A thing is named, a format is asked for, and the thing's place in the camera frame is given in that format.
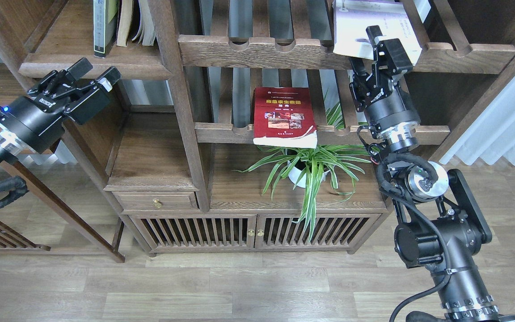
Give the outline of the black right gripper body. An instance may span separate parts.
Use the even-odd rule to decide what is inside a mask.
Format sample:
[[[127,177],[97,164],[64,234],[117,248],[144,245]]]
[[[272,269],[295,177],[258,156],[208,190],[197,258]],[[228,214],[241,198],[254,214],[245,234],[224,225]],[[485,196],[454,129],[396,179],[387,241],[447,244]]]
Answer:
[[[365,114],[374,139],[413,139],[421,120],[411,98],[399,86],[413,64],[397,38],[373,45],[373,54],[371,73],[353,75],[350,84],[356,110]]]

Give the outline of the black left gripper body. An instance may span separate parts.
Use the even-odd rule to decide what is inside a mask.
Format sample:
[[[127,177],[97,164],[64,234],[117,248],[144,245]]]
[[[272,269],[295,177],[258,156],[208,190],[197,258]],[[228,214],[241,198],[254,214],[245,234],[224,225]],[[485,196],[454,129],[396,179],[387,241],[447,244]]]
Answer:
[[[109,92],[95,80],[78,87],[65,71],[52,71],[6,106],[0,106],[0,146],[12,155],[24,149],[43,153],[64,133],[63,121],[83,125],[109,103]]]

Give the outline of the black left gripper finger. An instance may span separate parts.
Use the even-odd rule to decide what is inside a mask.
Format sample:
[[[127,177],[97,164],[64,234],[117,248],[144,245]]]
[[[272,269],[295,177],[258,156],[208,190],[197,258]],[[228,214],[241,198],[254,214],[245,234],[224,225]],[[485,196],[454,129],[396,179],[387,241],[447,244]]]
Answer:
[[[96,78],[96,82],[98,82],[106,92],[110,92],[113,89],[113,85],[116,84],[121,77],[122,75],[116,67],[110,67]]]
[[[65,71],[66,79],[68,82],[75,82],[81,79],[86,73],[91,71],[93,68],[92,64],[88,61],[86,57],[82,57],[76,63],[74,63],[71,67],[68,67]]]

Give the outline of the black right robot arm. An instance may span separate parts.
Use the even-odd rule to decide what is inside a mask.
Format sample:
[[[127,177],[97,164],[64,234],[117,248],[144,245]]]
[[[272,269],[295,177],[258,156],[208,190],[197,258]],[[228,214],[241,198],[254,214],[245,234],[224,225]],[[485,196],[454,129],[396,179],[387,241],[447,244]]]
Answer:
[[[515,322],[515,315],[499,312],[473,260],[492,240],[492,232],[462,172],[447,171],[410,152],[418,144],[414,132],[420,118],[399,86],[399,79],[413,67],[402,43],[384,38],[377,25],[366,32],[372,72],[360,58],[350,59],[356,110],[364,112],[366,129],[377,140],[364,148],[377,165],[380,191],[393,201],[398,220],[395,251],[406,267],[425,267],[435,282],[402,301],[389,320],[407,304],[437,293],[446,322]]]

